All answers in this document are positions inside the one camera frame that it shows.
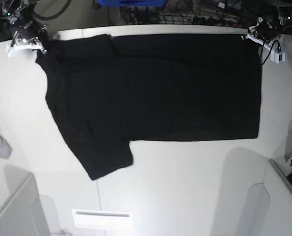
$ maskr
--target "black t-shirt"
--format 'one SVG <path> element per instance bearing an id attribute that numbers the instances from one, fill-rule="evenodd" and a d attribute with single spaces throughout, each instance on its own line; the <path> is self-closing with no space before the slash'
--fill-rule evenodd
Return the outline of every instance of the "black t-shirt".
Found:
<path id="1" fill-rule="evenodd" d="M 36 62 L 47 74 L 53 118 L 92 180 L 132 165 L 133 140 L 258 135 L 258 47 L 240 35 L 52 41 Z"/>

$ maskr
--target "table surface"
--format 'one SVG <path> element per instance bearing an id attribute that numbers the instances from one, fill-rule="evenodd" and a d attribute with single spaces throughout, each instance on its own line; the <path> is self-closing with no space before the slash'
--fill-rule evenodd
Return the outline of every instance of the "table surface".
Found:
<path id="1" fill-rule="evenodd" d="M 244 34 L 246 30 L 143 25 L 77 29 L 60 36 L 70 40 L 104 33 Z M 0 43 L 0 133 L 13 153 L 9 160 L 0 159 L 0 206 L 10 194 L 5 165 L 29 170 L 36 176 L 39 193 L 53 201 L 61 227 L 75 235 L 234 235 L 249 187 L 264 182 L 269 158 L 281 158 L 292 148 L 291 36 L 282 42 L 286 62 L 277 65 L 268 61 L 263 67 L 257 139 L 131 142 L 134 165 L 98 181 L 90 181 L 52 119 L 44 99 L 46 75 L 35 63 L 36 53 L 24 51 L 8 58 L 6 44 Z M 134 231 L 75 228 L 72 208 L 133 212 Z M 292 214 L 291 208 L 286 213 Z M 283 217 L 291 219 L 292 215 Z"/>

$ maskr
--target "white panel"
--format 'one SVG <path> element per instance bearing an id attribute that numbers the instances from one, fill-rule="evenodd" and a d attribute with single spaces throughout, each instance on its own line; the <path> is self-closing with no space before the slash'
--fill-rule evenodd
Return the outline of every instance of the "white panel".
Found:
<path id="1" fill-rule="evenodd" d="M 133 228 L 133 215 L 129 212 L 110 212 L 72 209 L 75 226 L 105 230 Z"/>
<path id="2" fill-rule="evenodd" d="M 101 34 L 108 34 L 115 37 L 124 35 L 168 33 L 247 34 L 248 30 L 230 27 L 195 25 L 133 25 L 83 29 L 84 38 L 93 37 Z"/>
<path id="3" fill-rule="evenodd" d="M 32 174 L 0 213 L 0 236 L 50 236 Z"/>
<path id="4" fill-rule="evenodd" d="M 269 192 L 270 207 L 259 236 L 292 236 L 292 194 L 271 163 L 267 167 L 264 186 Z"/>

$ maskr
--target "electronic device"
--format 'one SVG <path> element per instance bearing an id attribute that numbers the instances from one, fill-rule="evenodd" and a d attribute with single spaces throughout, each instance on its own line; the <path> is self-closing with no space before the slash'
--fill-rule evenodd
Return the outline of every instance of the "electronic device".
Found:
<path id="1" fill-rule="evenodd" d="M 9 56 L 13 56 L 18 50 L 32 49 L 47 52 L 47 43 L 49 40 L 46 24 L 38 22 L 52 20 L 61 15 L 70 5 L 71 0 L 67 0 L 65 6 L 57 14 L 50 17 L 38 15 L 34 8 L 39 0 L 28 0 L 24 3 L 22 0 L 0 0 L 0 18 L 7 20 L 10 31 L 14 34 L 13 40 L 8 45 Z"/>
<path id="2" fill-rule="evenodd" d="M 250 39 L 261 44 L 261 53 L 264 48 L 268 49 L 268 56 L 271 55 L 271 60 L 279 63 L 285 61 L 285 53 L 281 49 L 281 35 L 287 28 L 292 27 L 292 0 L 263 1 L 275 6 L 275 8 L 270 14 L 258 17 L 257 24 L 249 27 L 249 33 L 243 36 L 242 39 Z"/>

